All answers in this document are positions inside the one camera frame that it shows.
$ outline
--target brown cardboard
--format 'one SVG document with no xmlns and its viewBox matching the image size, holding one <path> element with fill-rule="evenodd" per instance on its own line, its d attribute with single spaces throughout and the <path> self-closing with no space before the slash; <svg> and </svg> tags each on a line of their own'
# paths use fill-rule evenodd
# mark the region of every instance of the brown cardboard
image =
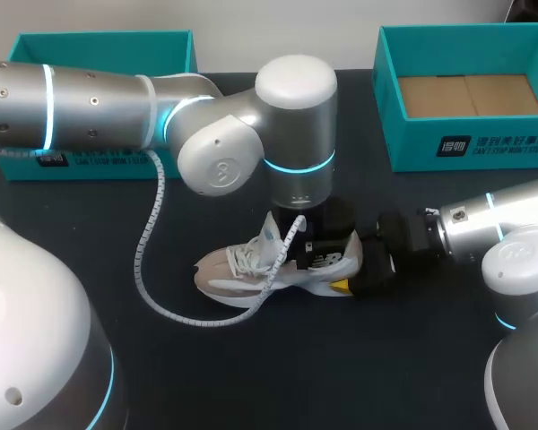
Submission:
<svg viewBox="0 0 538 430">
<path fill-rule="evenodd" d="M 398 78 L 410 118 L 538 115 L 523 74 Z"/>
<path fill-rule="evenodd" d="M 463 76 L 398 78 L 410 118 L 476 116 Z"/>
<path fill-rule="evenodd" d="M 479 116 L 538 115 L 538 100 L 523 74 L 465 76 Z"/>
</svg>

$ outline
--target teal cardboard box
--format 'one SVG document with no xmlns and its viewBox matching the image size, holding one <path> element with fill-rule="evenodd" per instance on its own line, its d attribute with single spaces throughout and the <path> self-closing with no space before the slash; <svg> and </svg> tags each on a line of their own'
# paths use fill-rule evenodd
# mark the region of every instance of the teal cardboard box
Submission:
<svg viewBox="0 0 538 430">
<path fill-rule="evenodd" d="M 538 168 L 538 23 L 382 27 L 373 87 L 395 172 Z"/>
<path fill-rule="evenodd" d="M 191 31 L 102 31 L 21 34 L 9 61 L 102 72 L 163 76 L 195 73 Z M 167 177 L 179 177 L 167 150 L 158 150 Z M 56 159 L 0 157 L 8 180 L 92 180 L 155 178 L 155 167 L 141 151 L 64 152 Z"/>
</svg>

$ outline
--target white sneaker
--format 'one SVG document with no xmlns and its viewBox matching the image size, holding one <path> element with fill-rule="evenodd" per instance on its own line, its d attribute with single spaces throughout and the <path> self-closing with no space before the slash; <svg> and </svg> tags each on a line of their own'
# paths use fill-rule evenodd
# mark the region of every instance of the white sneaker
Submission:
<svg viewBox="0 0 538 430">
<path fill-rule="evenodd" d="M 269 212 L 259 236 L 244 245 L 218 249 L 202 258 L 195 265 L 198 268 L 195 284 L 213 300 L 249 308 L 265 286 L 282 245 L 279 228 Z M 346 297 L 333 291 L 330 283 L 355 275 L 361 264 L 362 246 L 357 232 L 353 231 L 344 254 L 322 261 L 321 267 L 298 270 L 295 261 L 285 262 L 277 272 L 271 290 L 294 285 L 318 296 Z"/>
</svg>

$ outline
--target white wall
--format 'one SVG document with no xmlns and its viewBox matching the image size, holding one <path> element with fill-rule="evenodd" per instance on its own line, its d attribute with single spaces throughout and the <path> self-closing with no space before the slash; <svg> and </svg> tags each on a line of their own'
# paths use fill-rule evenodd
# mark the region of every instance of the white wall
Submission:
<svg viewBox="0 0 538 430">
<path fill-rule="evenodd" d="M 0 0 L 0 59 L 18 32 L 191 29 L 203 72 L 290 53 L 371 67 L 379 25 L 502 21 L 511 0 Z"/>
</svg>

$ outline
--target black table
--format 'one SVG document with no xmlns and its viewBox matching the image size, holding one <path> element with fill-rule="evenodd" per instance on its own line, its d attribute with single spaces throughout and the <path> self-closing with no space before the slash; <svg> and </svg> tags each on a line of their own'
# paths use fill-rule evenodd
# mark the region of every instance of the black table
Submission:
<svg viewBox="0 0 538 430">
<path fill-rule="evenodd" d="M 361 227 L 383 210 L 412 213 L 538 178 L 538 170 L 393 174 L 370 72 L 338 76 L 334 192 L 354 201 Z M 212 79 L 232 93 L 251 87 L 255 76 Z M 186 327 L 155 314 L 133 281 L 155 187 L 8 185 L 0 174 L 6 223 L 82 280 L 125 369 L 133 430 L 493 428 L 483 376 L 502 331 L 478 265 L 443 266 L 394 297 L 369 301 L 290 288 L 243 324 Z M 187 316 L 236 314 L 196 290 L 192 265 L 258 233 L 271 206 L 263 170 L 218 199 L 193 194 L 179 180 L 168 187 L 145 260 L 148 289 Z"/>
</svg>

